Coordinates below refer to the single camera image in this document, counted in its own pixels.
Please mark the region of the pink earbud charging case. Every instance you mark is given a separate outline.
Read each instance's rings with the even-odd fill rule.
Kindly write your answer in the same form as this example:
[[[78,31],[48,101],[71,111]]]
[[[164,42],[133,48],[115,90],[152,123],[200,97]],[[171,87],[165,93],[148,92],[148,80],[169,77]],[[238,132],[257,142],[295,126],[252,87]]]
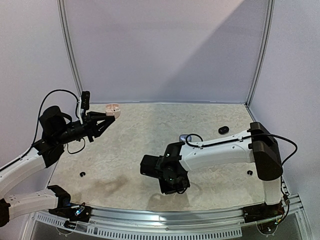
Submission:
[[[121,115],[120,105],[118,103],[109,103],[105,105],[105,115],[118,119]]]

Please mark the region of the purple earbud charging case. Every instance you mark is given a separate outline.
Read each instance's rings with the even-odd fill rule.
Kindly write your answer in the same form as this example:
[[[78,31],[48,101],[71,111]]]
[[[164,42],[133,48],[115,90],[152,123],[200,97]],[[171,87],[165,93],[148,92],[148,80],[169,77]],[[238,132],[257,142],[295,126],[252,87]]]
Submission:
[[[189,135],[189,134],[181,134],[179,136],[179,141],[180,142],[186,142],[186,141],[191,142],[192,141],[192,136]]]

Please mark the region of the black earbud case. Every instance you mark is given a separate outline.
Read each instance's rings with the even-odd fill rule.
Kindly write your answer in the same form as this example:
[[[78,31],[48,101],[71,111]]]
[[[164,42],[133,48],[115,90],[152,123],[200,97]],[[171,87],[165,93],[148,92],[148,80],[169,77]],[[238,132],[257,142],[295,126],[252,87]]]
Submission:
[[[225,135],[225,134],[227,134],[228,132],[229,132],[229,127],[228,126],[222,126],[222,127],[220,127],[219,129],[218,129],[218,133],[220,134],[220,135]]]

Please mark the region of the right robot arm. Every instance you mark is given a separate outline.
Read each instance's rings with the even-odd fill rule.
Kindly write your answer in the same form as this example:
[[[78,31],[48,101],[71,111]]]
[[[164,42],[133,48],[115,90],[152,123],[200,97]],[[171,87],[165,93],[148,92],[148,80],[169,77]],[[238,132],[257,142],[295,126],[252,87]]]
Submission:
[[[190,142],[190,138],[189,134],[185,141],[168,144],[164,155],[144,155],[140,174],[157,179],[165,195],[183,194],[191,186],[190,171],[215,165],[254,163],[264,191],[264,203],[258,213],[262,218],[269,218],[278,210],[285,160],[281,159],[277,140],[293,145],[296,153],[298,145],[294,141],[271,134],[260,122],[252,122],[249,129],[228,137],[195,142]]]

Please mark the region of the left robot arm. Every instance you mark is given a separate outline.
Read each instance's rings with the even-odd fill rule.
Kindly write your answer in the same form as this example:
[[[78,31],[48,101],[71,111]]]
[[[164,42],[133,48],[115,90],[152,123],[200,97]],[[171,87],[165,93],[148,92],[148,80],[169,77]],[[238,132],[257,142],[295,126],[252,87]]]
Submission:
[[[57,163],[73,141],[93,142],[121,115],[117,103],[107,104],[104,112],[90,111],[90,92],[76,98],[76,121],[53,105],[40,109],[37,127],[42,128],[39,140],[0,169],[0,225],[22,215],[48,210],[69,222],[89,222],[92,208],[85,203],[73,204],[70,194],[58,185],[50,185],[32,193],[8,193],[31,175]]]

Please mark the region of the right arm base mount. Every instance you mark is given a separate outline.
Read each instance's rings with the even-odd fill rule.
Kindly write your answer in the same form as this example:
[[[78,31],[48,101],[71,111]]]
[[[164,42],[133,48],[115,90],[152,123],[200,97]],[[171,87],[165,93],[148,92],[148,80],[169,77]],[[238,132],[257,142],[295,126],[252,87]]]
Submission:
[[[258,221],[264,221],[267,219],[273,219],[275,217],[284,217],[286,212],[283,204],[277,203],[273,205],[267,205],[265,202],[241,208],[244,222],[253,223]]]

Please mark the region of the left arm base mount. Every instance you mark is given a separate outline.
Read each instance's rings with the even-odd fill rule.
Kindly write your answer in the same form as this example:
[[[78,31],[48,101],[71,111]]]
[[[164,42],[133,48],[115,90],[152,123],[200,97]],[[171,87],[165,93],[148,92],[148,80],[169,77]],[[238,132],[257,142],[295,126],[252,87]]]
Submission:
[[[57,206],[49,209],[48,212],[52,215],[68,219],[70,222],[88,223],[91,218],[92,208],[85,203],[71,203],[71,195],[58,185],[47,187],[57,197]]]

